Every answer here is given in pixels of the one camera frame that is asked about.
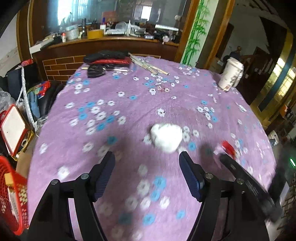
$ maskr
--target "purple tablecloth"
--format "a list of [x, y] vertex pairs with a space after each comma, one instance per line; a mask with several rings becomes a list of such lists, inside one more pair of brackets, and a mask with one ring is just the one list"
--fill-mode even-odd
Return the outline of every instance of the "purple tablecloth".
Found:
[[[170, 73], [154, 76], [131, 65], [130, 72], [107, 72], [95, 79], [78, 69], [59, 93], [42, 128], [28, 179], [29, 219], [52, 179], [76, 179], [105, 153], [116, 165], [106, 191], [94, 205], [111, 240], [186, 240], [200, 208], [178, 163], [187, 150], [206, 172], [233, 179], [213, 159], [222, 140], [236, 149], [240, 163], [264, 187], [275, 160], [267, 136], [236, 89], [221, 91], [219, 75], [163, 59], [149, 63]], [[155, 123], [183, 128], [179, 149], [155, 148], [149, 130]], [[81, 240], [73, 202], [75, 237]]]

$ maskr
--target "red basket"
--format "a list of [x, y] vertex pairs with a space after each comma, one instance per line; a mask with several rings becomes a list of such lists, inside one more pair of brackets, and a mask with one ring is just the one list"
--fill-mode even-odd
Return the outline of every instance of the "red basket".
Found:
[[[9, 172], [12, 175], [17, 197], [18, 221], [12, 214], [4, 179], [4, 174]], [[21, 235], [23, 230], [29, 227], [27, 201], [27, 179], [16, 173], [9, 164], [9, 161], [5, 157], [0, 156], [0, 215], [4, 218], [10, 230], [13, 231], [15, 235]]]

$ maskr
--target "red object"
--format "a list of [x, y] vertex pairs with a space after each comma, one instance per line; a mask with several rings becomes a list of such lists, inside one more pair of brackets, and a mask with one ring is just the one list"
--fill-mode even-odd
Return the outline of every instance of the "red object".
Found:
[[114, 59], [114, 58], [99, 59], [99, 60], [96, 60], [96, 61], [94, 61], [92, 63], [93, 64], [127, 64], [127, 65], [130, 65], [131, 64], [131, 58], [130, 57], [125, 57], [124, 59]]
[[232, 145], [228, 143], [228, 141], [223, 141], [222, 146], [225, 148], [225, 152], [235, 160], [235, 150]]
[[15, 104], [12, 104], [12, 105], [9, 107], [9, 109], [6, 111], [4, 118], [3, 118], [3, 119], [1, 120], [1, 122], [0, 122], [0, 131], [1, 131], [1, 134], [2, 134], [2, 138], [3, 138], [3, 140], [4, 140], [5, 144], [6, 144], [6, 147], [7, 147], [7, 149], [8, 149], [9, 155], [11, 155], [11, 156], [15, 156], [15, 155], [17, 154], [18, 148], [20, 147], [20, 144], [22, 143], [22, 141], [23, 141], [23, 139], [24, 139], [25, 134], [28, 132], [28, 129], [25, 128], [25, 129], [23, 130], [22, 135], [20, 136], [20, 139], [19, 139], [19, 141], [18, 141], [18, 143], [17, 143], [17, 146], [16, 146], [15, 150], [12, 151], [11, 147], [10, 147], [9, 144], [8, 144], [8, 141], [7, 141], [7, 139], [6, 139], [6, 136], [4, 135], [4, 133], [3, 133], [3, 131], [2, 131], [2, 125], [3, 125], [3, 122], [4, 122], [4, 120], [6, 119], [6, 117], [8, 116], [8, 114], [9, 114], [9, 112], [10, 112], [10, 110], [11, 110], [12, 107], [16, 107]]
[[[11, 212], [7, 186], [5, 184], [4, 174], [9, 172], [12, 175], [15, 195], [17, 197], [19, 222], [17, 222]], [[3, 217], [15, 235], [21, 235], [23, 230], [29, 227], [27, 201], [24, 200], [24, 196], [27, 200], [27, 179], [16, 173], [9, 164], [9, 161], [5, 157], [0, 156], [0, 216]]]
[[21, 65], [22, 65], [22, 67], [25, 67], [25, 66], [27, 66], [29, 64], [33, 64], [33, 60], [32, 59], [24, 60]]

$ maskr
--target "metal bolt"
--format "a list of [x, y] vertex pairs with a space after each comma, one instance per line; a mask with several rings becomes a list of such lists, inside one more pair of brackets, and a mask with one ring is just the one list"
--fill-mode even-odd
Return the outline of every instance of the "metal bolt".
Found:
[[206, 179], [212, 179], [213, 177], [214, 177], [214, 175], [212, 173], [206, 173], [205, 174]]
[[50, 182], [50, 184], [51, 184], [51, 185], [56, 185], [58, 182], [59, 182], [58, 179], [53, 179], [53, 180]]
[[87, 173], [82, 174], [81, 179], [88, 179], [89, 175]]
[[238, 178], [238, 179], [237, 179], [237, 183], [238, 183], [238, 184], [243, 184], [243, 183], [244, 183], [244, 180], [241, 179], [241, 178]]

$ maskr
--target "green light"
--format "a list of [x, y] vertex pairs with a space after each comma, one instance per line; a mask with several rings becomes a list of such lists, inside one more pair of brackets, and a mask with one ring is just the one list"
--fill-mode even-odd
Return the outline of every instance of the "green light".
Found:
[[290, 162], [292, 163], [292, 165], [294, 166], [294, 167], [296, 167], [296, 164], [295, 164], [295, 162], [290, 158]]

